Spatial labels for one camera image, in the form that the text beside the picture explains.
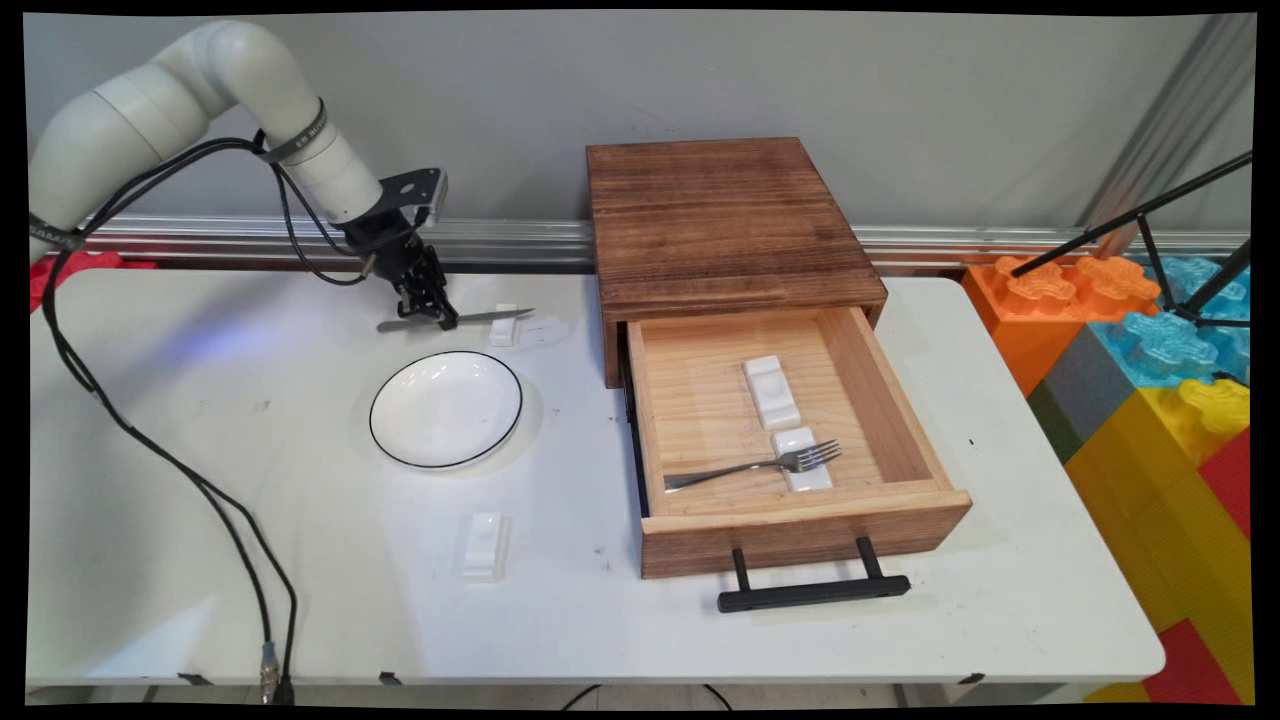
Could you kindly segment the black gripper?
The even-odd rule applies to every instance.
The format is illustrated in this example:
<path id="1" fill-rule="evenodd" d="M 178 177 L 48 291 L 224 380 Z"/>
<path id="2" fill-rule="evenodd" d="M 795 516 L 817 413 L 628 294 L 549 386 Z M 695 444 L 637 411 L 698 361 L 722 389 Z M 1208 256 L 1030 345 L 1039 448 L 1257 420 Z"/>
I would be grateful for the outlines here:
<path id="1" fill-rule="evenodd" d="M 362 260 L 374 258 L 376 272 L 404 272 L 397 286 L 398 318 L 435 322 L 443 331 L 453 331 L 460 314 L 445 292 L 445 273 L 435 249 L 425 245 L 422 251 L 417 236 L 425 220 L 425 210 L 417 210 L 412 220 L 401 210 L 378 213 L 346 223 L 346 242 Z"/>

